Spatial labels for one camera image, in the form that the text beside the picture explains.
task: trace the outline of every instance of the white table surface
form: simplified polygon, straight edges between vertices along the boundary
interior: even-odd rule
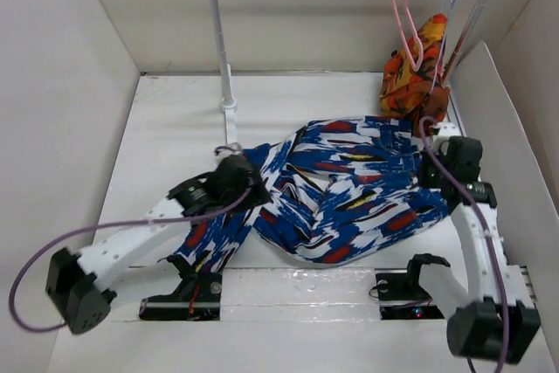
[[[254,147],[280,142],[314,119],[379,114],[378,73],[304,73],[233,78],[238,137]],[[215,167],[224,143],[217,76],[144,76],[135,96],[101,221],[141,217],[184,179]],[[111,231],[100,231],[96,241]],[[451,356],[444,321],[380,321],[367,292],[375,268],[403,268],[415,253],[447,258],[466,285],[458,234],[447,219],[416,237],[354,263],[302,265],[251,233],[224,272],[222,321],[137,320],[139,300],[178,284],[152,266],[181,238],[143,258],[118,280],[114,310],[96,329],[59,332],[49,373],[467,372]],[[477,363],[493,371],[491,363]],[[553,372],[543,334],[505,372]]]

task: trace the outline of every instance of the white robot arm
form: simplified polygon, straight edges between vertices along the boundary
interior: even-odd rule
[[[463,137],[450,123],[436,124],[434,130],[431,149],[442,169],[466,189],[480,210],[478,215],[472,203],[442,176],[441,168],[424,151],[419,184],[441,189],[462,245],[468,289],[454,278],[444,258],[430,254],[415,255],[405,273],[377,275],[378,284],[383,280],[383,289],[378,289],[390,291],[391,298],[396,296],[394,300],[428,296],[447,320],[447,342],[453,355],[517,364],[541,323],[534,305],[522,301],[521,290],[513,282],[514,271],[520,268],[507,263],[497,229],[493,188],[479,181],[481,143]],[[482,226],[482,218],[487,228]],[[505,357],[501,355],[503,347],[507,349],[502,352]]]
[[[190,223],[226,212],[246,211],[269,200],[259,169],[240,155],[228,155],[214,172],[177,185],[143,220],[123,222],[127,227],[74,254],[67,248],[56,252],[51,258],[46,292],[71,332],[83,334],[107,317],[116,297],[111,289],[114,280],[140,257],[170,238],[188,233]],[[199,292],[204,297],[205,288],[220,278],[218,273],[198,273],[197,261],[168,260],[183,279],[172,295],[176,299],[172,303],[183,303],[194,287],[202,286]],[[150,299],[158,301],[160,297],[163,296]],[[215,318],[210,312],[203,311],[197,318]]]

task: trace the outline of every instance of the blue patterned pants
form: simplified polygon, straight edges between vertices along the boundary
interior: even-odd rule
[[[408,121],[311,121],[276,145],[245,150],[272,202],[193,228],[175,252],[196,271],[221,271],[251,229],[294,258],[343,264],[426,230],[446,214],[417,186]]]

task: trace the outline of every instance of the white pole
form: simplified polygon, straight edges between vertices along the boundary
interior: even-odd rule
[[[464,44],[468,40],[468,37],[472,34],[472,29],[478,22],[481,12],[486,6],[486,2],[487,0],[477,0],[475,5],[473,6],[472,11],[470,12],[470,16],[468,17],[466,24],[464,25],[464,29],[462,30],[456,46],[454,47],[454,51],[452,51],[452,55],[449,58],[448,63],[446,64],[445,73],[443,74],[442,78],[443,84],[446,83],[452,70],[457,65],[457,59],[462,54]]]
[[[219,2],[217,0],[210,0],[210,4],[214,36],[216,38],[217,58],[219,59],[219,73],[221,75],[221,90],[223,95],[221,99],[221,108],[225,111],[226,109],[235,109],[237,102],[231,93],[231,72],[225,52],[224,33],[221,27],[221,17],[219,15]]]

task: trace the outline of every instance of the purple cable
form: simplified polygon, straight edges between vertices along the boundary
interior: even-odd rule
[[[431,145],[427,140],[427,136],[425,135],[424,124],[426,121],[430,121],[433,124],[437,124],[438,121],[434,118],[426,115],[419,121],[419,133],[421,134],[421,140],[423,141],[425,152],[427,155],[433,160],[433,163],[441,171],[441,173],[448,179],[451,184],[459,191],[460,195],[464,197],[468,203],[472,206],[472,210],[475,215],[478,217],[481,223],[481,227],[483,228],[484,233],[489,233],[489,225],[487,224],[486,218],[481,212],[480,207],[475,202],[473,197],[470,195],[468,190],[464,188],[464,186],[454,177],[452,174],[445,168],[445,166],[440,162],[440,160],[435,156],[435,152],[431,149]],[[495,272],[495,280],[497,281],[497,287],[499,288],[499,298],[500,304],[503,307],[502,310],[502,319],[503,319],[503,342],[502,348],[500,350],[499,361],[497,362],[497,367],[495,368],[494,373],[500,373],[503,370],[505,365],[505,361],[507,359],[507,351],[508,351],[508,340],[509,340],[509,329],[510,323],[508,319],[508,307],[507,307],[507,291],[505,290],[505,283],[503,282],[503,277],[500,273],[499,269],[499,262],[497,261],[497,252],[495,251],[495,247],[493,245],[493,239],[490,236],[486,236],[487,242],[487,250],[489,251],[489,258],[491,260],[491,266],[493,267],[493,271]],[[468,357],[468,366],[472,373],[475,372],[475,368],[473,367],[472,360]]]
[[[50,327],[33,327],[27,324],[25,321],[21,319],[19,313],[16,310],[16,291],[21,283],[21,280],[25,276],[25,274],[29,271],[31,266],[35,264],[35,262],[43,256],[49,249],[53,248],[54,246],[58,245],[60,242],[63,242],[69,238],[73,238],[74,236],[81,235],[83,233],[90,233],[96,232],[101,229],[109,229],[111,227],[123,227],[123,226],[144,226],[147,224],[173,224],[173,223],[184,223],[184,222],[201,222],[203,220],[208,220],[211,218],[216,218],[217,216],[221,216],[228,211],[235,209],[239,204],[243,202],[243,200],[250,194],[251,188],[247,188],[243,195],[234,203],[229,204],[227,207],[219,211],[213,211],[212,213],[203,214],[201,216],[192,216],[189,218],[152,218],[152,219],[143,219],[143,220],[124,220],[120,222],[110,222],[110,223],[103,223],[103,224],[95,224],[88,227],[82,227],[76,229],[75,231],[69,231],[64,235],[55,238],[41,249],[39,249],[30,259],[25,263],[22,269],[17,273],[16,279],[14,280],[13,284],[11,285],[10,289],[10,296],[8,297],[8,306],[10,309],[11,319],[21,328],[27,332],[32,332],[35,334],[41,334],[45,332],[52,332],[57,329],[63,328],[66,324],[61,323],[59,325],[53,325]]]

